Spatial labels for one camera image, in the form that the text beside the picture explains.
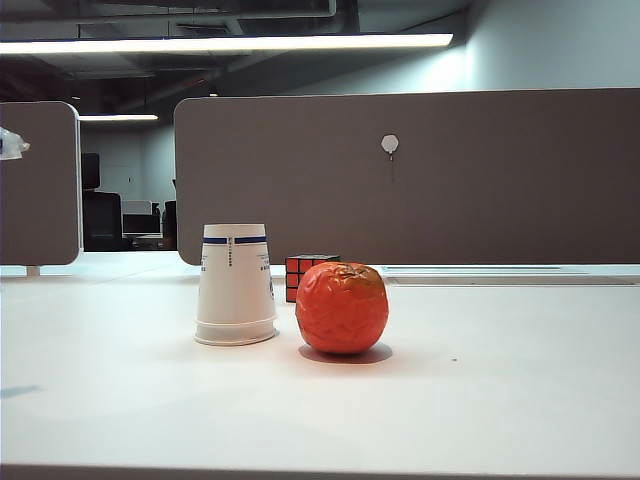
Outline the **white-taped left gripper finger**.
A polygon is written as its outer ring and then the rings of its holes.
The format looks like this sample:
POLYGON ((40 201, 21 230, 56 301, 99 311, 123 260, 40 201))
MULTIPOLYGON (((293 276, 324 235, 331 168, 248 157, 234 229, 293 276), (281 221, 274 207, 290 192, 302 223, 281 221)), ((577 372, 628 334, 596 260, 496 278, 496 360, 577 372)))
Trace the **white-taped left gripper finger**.
POLYGON ((30 144, 21 135, 14 133, 4 127, 1 132, 1 160, 17 160, 30 149, 30 144))

